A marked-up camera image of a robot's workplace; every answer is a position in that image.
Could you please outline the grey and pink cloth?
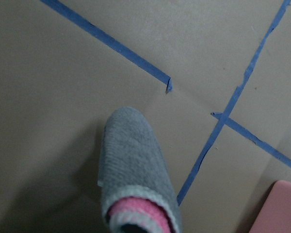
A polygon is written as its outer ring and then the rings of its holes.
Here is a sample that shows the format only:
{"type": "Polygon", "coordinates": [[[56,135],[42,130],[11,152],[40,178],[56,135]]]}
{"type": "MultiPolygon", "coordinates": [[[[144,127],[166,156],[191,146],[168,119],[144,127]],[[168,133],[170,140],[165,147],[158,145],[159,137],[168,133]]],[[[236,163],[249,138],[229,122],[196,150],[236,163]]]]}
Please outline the grey and pink cloth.
{"type": "Polygon", "coordinates": [[[161,148],[136,109],[106,122],[99,162],[101,211],[113,233],[180,233],[181,214],[161,148]]]}

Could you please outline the pink plastic bin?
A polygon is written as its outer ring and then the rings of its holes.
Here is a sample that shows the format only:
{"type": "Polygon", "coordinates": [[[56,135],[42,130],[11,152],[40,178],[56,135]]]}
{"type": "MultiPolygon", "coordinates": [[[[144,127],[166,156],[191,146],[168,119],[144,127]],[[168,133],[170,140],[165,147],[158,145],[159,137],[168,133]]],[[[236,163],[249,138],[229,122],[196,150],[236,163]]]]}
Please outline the pink plastic bin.
{"type": "Polygon", "coordinates": [[[259,183],[241,211],[237,233],[291,233],[291,181],[259,183]]]}

